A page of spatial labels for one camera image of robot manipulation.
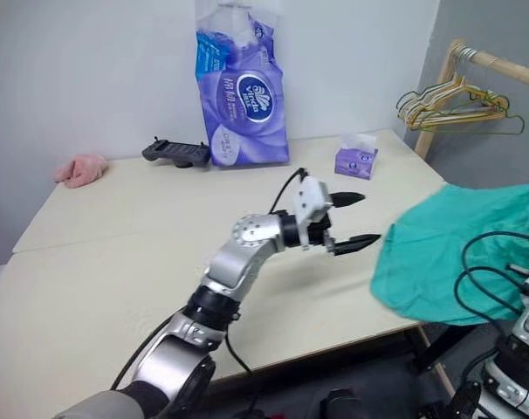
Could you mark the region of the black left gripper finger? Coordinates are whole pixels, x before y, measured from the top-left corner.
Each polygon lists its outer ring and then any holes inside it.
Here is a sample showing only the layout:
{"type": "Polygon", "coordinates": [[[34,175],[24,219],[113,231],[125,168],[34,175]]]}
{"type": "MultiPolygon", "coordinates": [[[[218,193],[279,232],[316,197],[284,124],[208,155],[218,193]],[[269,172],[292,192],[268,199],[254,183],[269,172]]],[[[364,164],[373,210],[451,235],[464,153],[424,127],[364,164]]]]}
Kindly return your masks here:
{"type": "Polygon", "coordinates": [[[378,234],[364,234],[350,237],[345,242],[335,243],[333,247],[334,256],[341,256],[349,253],[361,251],[369,245],[375,243],[381,236],[378,234]]]}
{"type": "Polygon", "coordinates": [[[357,192],[336,192],[332,193],[332,203],[334,208],[343,208],[365,199],[365,196],[357,192]]]}

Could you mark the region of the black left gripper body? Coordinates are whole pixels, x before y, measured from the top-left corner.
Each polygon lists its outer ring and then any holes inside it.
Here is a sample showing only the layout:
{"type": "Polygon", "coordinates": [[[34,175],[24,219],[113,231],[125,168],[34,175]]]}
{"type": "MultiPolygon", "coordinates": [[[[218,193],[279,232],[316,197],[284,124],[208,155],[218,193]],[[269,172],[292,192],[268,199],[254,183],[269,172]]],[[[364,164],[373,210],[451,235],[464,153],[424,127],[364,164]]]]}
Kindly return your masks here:
{"type": "Polygon", "coordinates": [[[335,239],[330,235],[332,227],[328,210],[325,211],[319,221],[313,221],[307,227],[309,244],[311,246],[323,246],[328,253],[334,253],[335,239]]]}

